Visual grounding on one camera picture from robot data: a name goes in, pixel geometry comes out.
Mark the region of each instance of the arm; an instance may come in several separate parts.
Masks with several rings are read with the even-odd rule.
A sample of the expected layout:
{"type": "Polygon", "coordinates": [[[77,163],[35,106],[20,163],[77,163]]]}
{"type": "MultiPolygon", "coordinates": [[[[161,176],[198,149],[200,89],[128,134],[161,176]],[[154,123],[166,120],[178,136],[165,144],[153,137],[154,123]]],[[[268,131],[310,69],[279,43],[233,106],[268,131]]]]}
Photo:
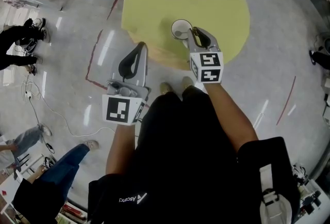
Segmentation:
{"type": "Polygon", "coordinates": [[[39,166],[37,171],[32,174],[28,179],[26,179],[29,183],[33,184],[33,182],[38,179],[40,176],[43,175],[44,172],[46,172],[47,169],[43,165],[39,166]]]}
{"type": "Polygon", "coordinates": [[[135,125],[118,125],[109,152],[106,174],[124,173],[135,150],[135,125]]]}
{"type": "Polygon", "coordinates": [[[0,152],[1,151],[16,151],[17,147],[14,144],[10,144],[10,145],[0,145],[0,152]]]}
{"type": "Polygon", "coordinates": [[[204,86],[211,98],[221,127],[235,151],[238,152],[246,142],[258,140],[251,122],[221,84],[204,84],[204,86]]]}

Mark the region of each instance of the gray floor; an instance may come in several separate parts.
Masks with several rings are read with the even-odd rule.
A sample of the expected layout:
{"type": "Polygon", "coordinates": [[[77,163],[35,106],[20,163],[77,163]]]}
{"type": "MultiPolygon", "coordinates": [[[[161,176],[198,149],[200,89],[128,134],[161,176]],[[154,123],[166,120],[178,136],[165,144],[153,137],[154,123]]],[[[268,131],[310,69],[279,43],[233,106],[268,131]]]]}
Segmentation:
{"type": "MultiPolygon", "coordinates": [[[[47,18],[51,44],[38,44],[36,52],[43,57],[43,63],[37,65],[38,75],[32,80],[48,105],[66,117],[73,134],[90,134],[105,126],[115,129],[115,125],[102,121],[101,98],[105,90],[98,84],[105,85],[116,54],[134,47],[120,27],[123,0],[117,2],[110,16],[114,0],[52,1],[62,4],[63,11],[43,7],[16,10],[2,4],[0,22],[22,24],[27,17],[47,18]]],[[[299,162],[310,172],[329,141],[328,128],[322,120],[322,70],[313,66],[308,56],[315,35],[325,25],[309,0],[246,1],[251,14],[250,36],[241,53],[226,64],[223,86],[252,123],[268,100],[257,128],[259,138],[284,137],[292,163],[299,162]],[[286,111],[276,125],[295,76],[286,111]],[[295,110],[288,116],[294,105],[295,110]]],[[[147,85],[152,88],[149,104],[159,95],[160,82],[169,81],[180,92],[181,78],[191,75],[153,61],[148,68],[147,85]]],[[[21,96],[25,70],[12,67],[2,73],[0,128],[7,138],[14,138],[34,126],[36,120],[30,104],[21,96]]],[[[91,137],[75,138],[64,120],[52,113],[42,99],[32,102],[39,119],[53,131],[50,143],[56,158],[86,138],[100,142],[101,149],[89,153],[82,162],[69,193],[71,199],[87,206],[88,183],[104,174],[113,132],[101,130],[91,137]]]]}

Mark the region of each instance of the yellow mat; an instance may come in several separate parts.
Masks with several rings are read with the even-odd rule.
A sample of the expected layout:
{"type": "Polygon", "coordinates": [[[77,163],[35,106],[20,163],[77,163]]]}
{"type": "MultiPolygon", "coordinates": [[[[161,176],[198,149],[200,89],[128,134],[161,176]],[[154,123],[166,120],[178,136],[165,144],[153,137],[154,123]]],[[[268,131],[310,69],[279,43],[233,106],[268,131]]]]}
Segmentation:
{"type": "Polygon", "coordinates": [[[134,41],[147,43],[152,59],[186,70],[189,51],[171,34],[172,23],[178,19],[213,34],[225,63],[241,51],[249,35],[245,0],[124,0],[122,28],[134,41]]]}

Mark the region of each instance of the blue jeans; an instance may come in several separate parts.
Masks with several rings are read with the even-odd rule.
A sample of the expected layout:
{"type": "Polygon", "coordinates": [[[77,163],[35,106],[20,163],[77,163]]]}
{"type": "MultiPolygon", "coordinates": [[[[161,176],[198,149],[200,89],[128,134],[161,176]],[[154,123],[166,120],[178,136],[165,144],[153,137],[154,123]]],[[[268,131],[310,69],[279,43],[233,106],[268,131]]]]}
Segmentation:
{"type": "Polygon", "coordinates": [[[27,152],[33,145],[35,145],[38,140],[41,139],[42,135],[41,125],[38,124],[35,127],[30,128],[29,130],[20,134],[16,139],[11,139],[6,141],[7,145],[15,144],[17,147],[16,151],[11,151],[15,158],[15,163],[19,167],[20,162],[18,161],[18,157],[20,157],[23,153],[27,152]]]}
{"type": "Polygon", "coordinates": [[[64,200],[67,199],[70,187],[79,169],[80,162],[89,152],[85,144],[79,144],[67,152],[54,166],[47,170],[39,179],[55,183],[61,190],[64,200]]]}

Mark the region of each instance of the black pants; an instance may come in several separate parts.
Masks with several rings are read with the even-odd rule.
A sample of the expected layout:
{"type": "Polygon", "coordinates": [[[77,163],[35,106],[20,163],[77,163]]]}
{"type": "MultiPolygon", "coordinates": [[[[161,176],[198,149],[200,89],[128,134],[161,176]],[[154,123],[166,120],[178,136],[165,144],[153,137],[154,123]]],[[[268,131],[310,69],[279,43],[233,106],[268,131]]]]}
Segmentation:
{"type": "Polygon", "coordinates": [[[330,56],[320,52],[314,52],[311,56],[324,69],[330,70],[330,56]]]}
{"type": "Polygon", "coordinates": [[[12,44],[23,38],[33,38],[37,40],[43,39],[43,33],[37,28],[27,26],[15,26],[8,30],[4,30],[0,34],[0,70],[10,65],[25,66],[33,65],[37,62],[35,57],[7,55],[7,51],[12,44]]]}
{"type": "Polygon", "coordinates": [[[180,151],[174,150],[176,147],[173,147],[174,142],[177,141],[178,148],[184,146],[185,149],[195,149],[193,141],[197,140],[200,149],[217,152],[219,145],[226,145],[228,146],[226,157],[228,159],[230,156],[236,157],[219,123],[209,95],[194,86],[189,86],[182,97],[181,101],[175,93],[168,92],[156,98],[143,117],[138,148],[143,149],[144,152],[150,152],[151,149],[157,150],[169,144],[169,149],[180,151]],[[159,138],[169,139],[169,141],[160,141],[159,138]],[[210,146],[208,138],[217,144],[210,146]]]}

